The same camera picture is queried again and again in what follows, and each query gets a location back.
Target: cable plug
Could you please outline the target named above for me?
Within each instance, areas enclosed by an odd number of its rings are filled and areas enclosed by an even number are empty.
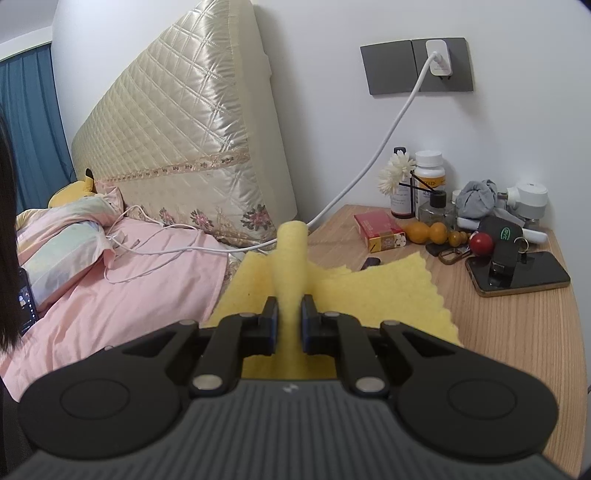
[[[438,77],[449,77],[452,74],[452,61],[445,40],[427,40],[427,56],[436,53],[435,59],[431,62],[430,69],[433,75]]]

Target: key ring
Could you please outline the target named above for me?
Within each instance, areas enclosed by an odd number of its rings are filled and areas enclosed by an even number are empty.
[[[519,249],[519,253],[520,254],[525,254],[530,250],[530,243],[527,241],[527,238],[525,238],[524,236],[518,236],[515,240],[513,240],[513,243],[517,243],[517,240],[523,240],[525,242],[525,249],[522,250],[521,248]]]
[[[443,252],[440,252],[437,256],[439,261],[444,265],[453,265],[459,262],[462,258],[469,257],[472,254],[470,247],[464,245],[462,247],[448,248]]]

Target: pink bedsheet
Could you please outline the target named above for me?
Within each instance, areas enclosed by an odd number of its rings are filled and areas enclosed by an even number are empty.
[[[145,239],[161,227],[124,219],[113,232],[123,231],[126,245]],[[194,245],[219,248],[202,231],[166,229],[141,249],[158,251]],[[122,280],[164,263],[174,254],[126,254],[109,271]],[[0,361],[0,375],[19,400],[26,388],[46,373],[74,363],[108,345],[120,345],[181,319],[209,318],[220,293],[227,255],[189,251],[159,270],[127,283],[112,285],[97,262],[78,284],[47,310],[23,337],[22,345]]]

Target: gray cloth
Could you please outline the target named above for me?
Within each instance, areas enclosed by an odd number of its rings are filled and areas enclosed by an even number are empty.
[[[495,207],[492,211],[492,214],[495,217],[505,219],[509,222],[513,222],[516,225],[519,225],[521,228],[525,227],[525,222],[521,218],[517,218],[515,215],[511,215],[507,210],[499,207]]]
[[[469,181],[456,199],[458,217],[483,218],[495,208],[497,189],[491,180]]]

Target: floral embroidery trim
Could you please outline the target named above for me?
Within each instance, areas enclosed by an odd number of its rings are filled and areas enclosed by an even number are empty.
[[[147,222],[148,221],[148,218],[142,213],[142,211],[145,212],[147,210],[147,208],[144,205],[140,205],[140,207],[142,207],[142,209],[137,211],[138,212],[138,217],[143,222]]]
[[[130,211],[128,213],[128,216],[130,218],[134,218],[136,220],[145,220],[145,218],[142,218],[143,215],[141,215],[138,210]],[[185,223],[185,221],[182,218],[179,219],[179,222]],[[237,230],[236,228],[228,228],[228,227],[210,228],[207,231],[207,233],[209,235],[215,237],[215,239],[218,240],[219,242],[224,242],[228,245],[233,245],[235,247],[251,247],[253,245],[257,245],[257,244],[260,244],[261,242],[265,242],[267,240],[270,240],[271,238],[274,238],[276,236],[277,231],[275,230],[274,226],[271,225],[271,227],[270,228],[268,227],[268,229],[265,231],[265,234],[263,236],[261,236],[260,238],[253,238],[253,237],[247,235],[246,233]]]
[[[267,212],[267,207],[260,203],[256,208],[247,211],[242,217],[243,218],[240,220],[242,225],[255,232],[258,232],[259,228],[267,230],[272,225],[269,212]]]
[[[166,211],[166,208],[161,208],[158,214],[160,215],[160,219],[162,220],[164,226],[170,226],[176,223],[173,216]]]
[[[197,208],[191,212],[191,220],[201,230],[210,232],[213,229],[213,222],[207,217],[207,215],[205,215],[205,213]]]
[[[151,179],[161,177],[164,175],[173,175],[177,173],[188,173],[194,171],[215,170],[221,167],[229,167],[246,163],[251,159],[247,148],[240,148],[230,152],[218,153],[215,155],[204,155],[193,161],[179,163],[176,165],[166,165],[159,168],[151,168],[148,170],[133,171],[124,173],[122,175],[115,175],[98,180],[101,183],[111,183],[116,181],[130,181]]]

